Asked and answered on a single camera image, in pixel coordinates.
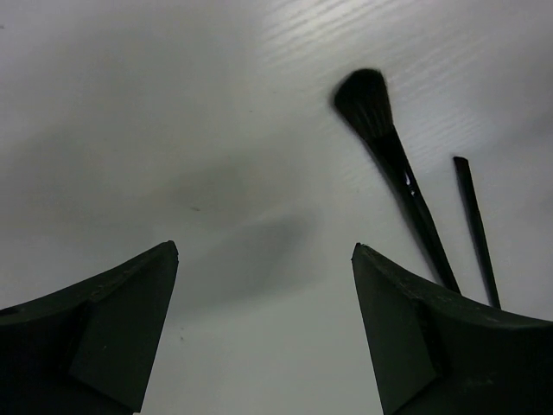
brush bristles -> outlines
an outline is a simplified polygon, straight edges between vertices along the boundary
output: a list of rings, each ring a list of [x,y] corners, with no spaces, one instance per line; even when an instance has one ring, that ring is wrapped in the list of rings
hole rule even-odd
[[[375,69],[352,73],[338,88],[334,106],[368,142],[395,131],[386,82]]]

makeup brush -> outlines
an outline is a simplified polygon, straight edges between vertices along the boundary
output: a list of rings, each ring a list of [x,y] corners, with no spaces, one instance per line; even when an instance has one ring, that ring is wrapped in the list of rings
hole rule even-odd
[[[490,304],[496,309],[501,310],[499,302],[498,287],[495,284],[493,275],[492,260],[490,259],[490,251],[487,247],[486,233],[484,232],[484,223],[476,201],[476,192],[474,191],[473,175],[470,172],[468,160],[464,157],[453,157],[455,171],[457,172],[457,180],[459,181],[459,190],[461,191],[461,199],[467,214],[468,227],[471,236],[473,237],[476,255],[480,262],[480,269],[484,278],[484,283],[487,289],[487,295],[490,299]]]
[[[443,285],[461,293],[429,208],[399,141],[384,76],[375,69],[355,71],[339,86],[334,95],[334,106],[390,179]]]

thin black brush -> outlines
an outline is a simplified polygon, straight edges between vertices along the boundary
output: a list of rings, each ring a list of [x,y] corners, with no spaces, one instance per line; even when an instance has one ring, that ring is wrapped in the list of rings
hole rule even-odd
[[[473,237],[476,256],[480,262],[480,269],[484,284],[486,285],[487,295],[490,299],[490,304],[496,309],[501,310],[499,302],[498,287],[495,284],[493,275],[492,260],[490,259],[490,251],[487,247],[486,233],[484,232],[484,223],[478,202],[476,200],[476,192],[474,191],[473,175],[468,165],[468,160],[464,157],[453,157],[455,171],[457,172],[457,180],[459,182],[459,190],[461,191],[461,199],[467,214],[468,227],[470,228],[471,236]]]

black plastic part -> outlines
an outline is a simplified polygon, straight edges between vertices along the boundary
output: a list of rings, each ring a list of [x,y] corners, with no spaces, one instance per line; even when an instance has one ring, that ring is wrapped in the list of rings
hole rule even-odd
[[[490,304],[496,309],[501,309],[498,287],[495,284],[495,277],[493,275],[490,251],[487,247],[484,223],[482,222],[482,216],[476,200],[476,192],[474,191],[473,175],[471,174],[470,166],[466,158],[455,156],[453,157],[453,161],[455,164],[455,171],[457,172],[461,199],[463,200],[465,214],[467,215],[468,227],[470,228],[476,255],[480,262],[480,269],[484,277],[487,295],[490,299]]]
[[[140,412],[175,284],[161,244],[110,271],[0,311],[0,413]]]
[[[385,415],[553,413],[553,323],[487,307],[357,244],[353,272]]]

brush handle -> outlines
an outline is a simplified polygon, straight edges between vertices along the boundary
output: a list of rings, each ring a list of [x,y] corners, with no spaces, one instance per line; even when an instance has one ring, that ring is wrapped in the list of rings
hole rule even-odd
[[[461,294],[438,231],[435,228],[435,223],[432,220],[429,207],[423,198],[421,189],[418,187],[413,170],[405,155],[404,147],[399,141],[399,136],[394,131],[387,137],[379,140],[365,140],[365,143],[401,197],[411,222],[432,259],[443,285],[451,291]]]
[[[492,260],[490,259],[490,251],[487,247],[486,233],[484,232],[484,223],[482,222],[482,216],[480,215],[480,209],[476,200],[476,192],[474,191],[473,175],[466,158],[456,156],[453,157],[453,160],[455,171],[457,172],[459,190],[461,191],[461,199],[463,200],[467,215],[468,227],[473,238],[476,255],[480,262],[480,269],[490,304],[496,309],[501,309],[498,287],[495,284]]]

